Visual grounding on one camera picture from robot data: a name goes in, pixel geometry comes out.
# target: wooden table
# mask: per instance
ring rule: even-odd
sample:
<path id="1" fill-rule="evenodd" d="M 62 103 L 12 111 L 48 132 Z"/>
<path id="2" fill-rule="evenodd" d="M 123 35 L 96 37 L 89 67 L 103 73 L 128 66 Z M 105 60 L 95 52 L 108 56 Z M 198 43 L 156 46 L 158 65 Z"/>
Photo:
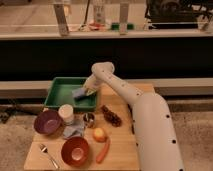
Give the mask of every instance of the wooden table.
<path id="1" fill-rule="evenodd" d="M 143 91 L 154 91 L 151 84 L 135 84 Z M 113 127 L 107 123 L 100 110 L 102 105 L 106 105 L 110 110 L 117 113 L 123 121 L 121 127 Z M 135 136 L 132 134 L 131 115 L 127 104 L 109 86 L 103 84 L 98 93 L 98 104 L 95 113 L 96 127 L 102 127 L 111 138 L 110 150 L 101 164 L 95 162 L 95 157 L 103 147 L 103 143 L 97 143 L 92 138 L 93 129 L 85 130 L 85 139 L 90 146 L 90 154 L 86 163 L 79 167 L 71 167 L 65 164 L 61 158 L 61 148 L 65 142 L 61 138 L 63 127 L 51 136 L 43 136 L 35 133 L 33 142 L 27 155 L 25 170 L 54 170 L 54 166 L 38 148 L 42 142 L 48 147 L 49 153 L 57 161 L 61 170 L 139 170 L 138 154 Z"/>

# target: fork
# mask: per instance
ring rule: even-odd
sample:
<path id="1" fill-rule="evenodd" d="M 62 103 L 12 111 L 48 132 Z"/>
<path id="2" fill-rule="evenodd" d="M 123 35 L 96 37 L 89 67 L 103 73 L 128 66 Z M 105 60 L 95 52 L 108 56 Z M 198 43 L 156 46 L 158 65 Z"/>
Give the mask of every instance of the fork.
<path id="1" fill-rule="evenodd" d="M 48 153 L 48 149 L 47 149 L 47 147 L 44 145 L 44 144 L 38 144 L 38 146 L 39 146 L 39 148 L 40 148 L 40 150 L 43 152 L 43 153 L 45 153 L 45 154 L 47 154 L 47 156 L 48 156 L 48 158 L 50 159 L 50 161 L 52 162 L 52 164 L 55 166 L 55 169 L 56 170 L 59 170 L 59 165 L 56 163 L 56 161 L 52 158 L 52 156 Z"/>

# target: cloth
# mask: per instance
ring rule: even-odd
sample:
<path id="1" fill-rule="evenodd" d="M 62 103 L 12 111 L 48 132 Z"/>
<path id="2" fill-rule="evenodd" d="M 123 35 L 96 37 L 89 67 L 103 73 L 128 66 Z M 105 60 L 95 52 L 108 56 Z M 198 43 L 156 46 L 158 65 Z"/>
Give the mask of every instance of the cloth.
<path id="1" fill-rule="evenodd" d="M 84 136 L 84 122 L 80 119 L 75 119 L 72 124 L 69 124 L 65 127 L 64 132 L 63 132 L 63 138 L 64 139 L 69 139 L 71 137 L 76 137 L 76 136 Z"/>

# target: red bowl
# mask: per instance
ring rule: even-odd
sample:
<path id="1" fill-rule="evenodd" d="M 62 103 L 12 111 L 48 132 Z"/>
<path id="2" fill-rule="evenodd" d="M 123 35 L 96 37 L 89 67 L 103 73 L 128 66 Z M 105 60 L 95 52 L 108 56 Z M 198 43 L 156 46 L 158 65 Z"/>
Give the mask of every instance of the red bowl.
<path id="1" fill-rule="evenodd" d="M 81 166 L 89 155 L 89 145 L 82 137 L 67 140 L 61 150 L 63 161 L 70 166 Z"/>
<path id="2" fill-rule="evenodd" d="M 56 110 L 46 110 L 37 116 L 34 122 L 34 129 L 39 134 L 49 135 L 54 133 L 61 123 L 62 119 Z"/>

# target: green plastic tray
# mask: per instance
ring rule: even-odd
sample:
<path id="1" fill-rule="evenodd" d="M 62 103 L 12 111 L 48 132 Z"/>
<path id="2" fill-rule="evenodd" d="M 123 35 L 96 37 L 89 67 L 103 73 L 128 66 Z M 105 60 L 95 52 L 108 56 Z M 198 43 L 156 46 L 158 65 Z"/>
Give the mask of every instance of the green plastic tray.
<path id="1" fill-rule="evenodd" d="M 70 104 L 75 111 L 94 111 L 97 102 L 96 94 L 80 100 L 72 97 L 72 90 L 82 87 L 85 80 L 85 77 L 55 77 L 44 105 L 58 109 L 64 104 Z"/>

